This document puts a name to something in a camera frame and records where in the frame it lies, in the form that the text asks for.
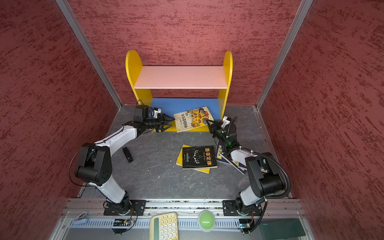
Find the illustrated history book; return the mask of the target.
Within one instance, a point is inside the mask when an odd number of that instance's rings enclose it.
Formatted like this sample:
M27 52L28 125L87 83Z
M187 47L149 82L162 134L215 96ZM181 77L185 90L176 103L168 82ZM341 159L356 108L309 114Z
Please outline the illustrated history book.
M214 120L206 106L174 114L174 119L177 133L207 126L208 120Z

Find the black book orange title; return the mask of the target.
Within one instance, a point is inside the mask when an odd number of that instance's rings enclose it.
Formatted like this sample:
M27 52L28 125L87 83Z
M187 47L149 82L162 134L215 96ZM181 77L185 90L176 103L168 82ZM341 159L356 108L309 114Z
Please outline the black book orange title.
M214 146L183 147L183 169L215 169L218 167Z

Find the yellow cartoon book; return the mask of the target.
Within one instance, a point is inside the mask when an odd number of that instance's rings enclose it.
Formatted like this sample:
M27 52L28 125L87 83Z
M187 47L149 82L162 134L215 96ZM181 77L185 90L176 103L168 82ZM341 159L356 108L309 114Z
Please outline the yellow cartoon book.
M183 166L183 150L181 150L179 153L179 156L178 156L177 161L176 161L176 165L180 166L180 167ZM188 170L195 170L195 171L206 173L206 174L210 173L210 169L189 168Z

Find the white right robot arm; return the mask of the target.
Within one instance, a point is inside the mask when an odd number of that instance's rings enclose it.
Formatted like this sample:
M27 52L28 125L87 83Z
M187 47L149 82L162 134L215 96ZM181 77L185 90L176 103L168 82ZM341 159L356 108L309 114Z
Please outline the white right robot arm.
M291 180L272 154L257 153L247 149L237 140L237 118L224 117L222 121L208 120L207 125L222 159L235 167L245 167L250 185L239 193L234 208L239 215L246 216L269 199L282 199L291 192Z

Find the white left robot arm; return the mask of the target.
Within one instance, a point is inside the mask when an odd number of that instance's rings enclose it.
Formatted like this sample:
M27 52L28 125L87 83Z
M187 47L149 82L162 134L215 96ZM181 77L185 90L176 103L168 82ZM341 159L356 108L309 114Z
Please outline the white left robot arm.
M79 160L75 177L95 187L106 198L106 207L124 216L133 211L127 191L113 178L112 156L125 144L143 134L146 130L164 132L175 119L160 114L155 118L134 118L122 125L120 130L93 144L84 144L78 152Z

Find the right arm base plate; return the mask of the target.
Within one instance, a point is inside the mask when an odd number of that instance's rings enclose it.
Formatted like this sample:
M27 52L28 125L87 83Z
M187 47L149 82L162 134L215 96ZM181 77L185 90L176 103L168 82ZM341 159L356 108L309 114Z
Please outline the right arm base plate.
M244 206L237 200L223 200L223 212L224 216L260 216L262 213L262 207L256 206L255 204L250 206Z

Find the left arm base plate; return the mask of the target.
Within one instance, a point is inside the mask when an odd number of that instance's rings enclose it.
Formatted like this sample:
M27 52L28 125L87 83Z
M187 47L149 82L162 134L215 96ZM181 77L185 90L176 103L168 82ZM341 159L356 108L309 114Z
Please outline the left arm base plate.
M109 201L105 201L103 203L104 207L104 216L143 216L145 207L146 207L146 200L130 200L131 205L128 207L128 211L125 212L123 210L119 210L117 207L114 207L114 203L111 203Z

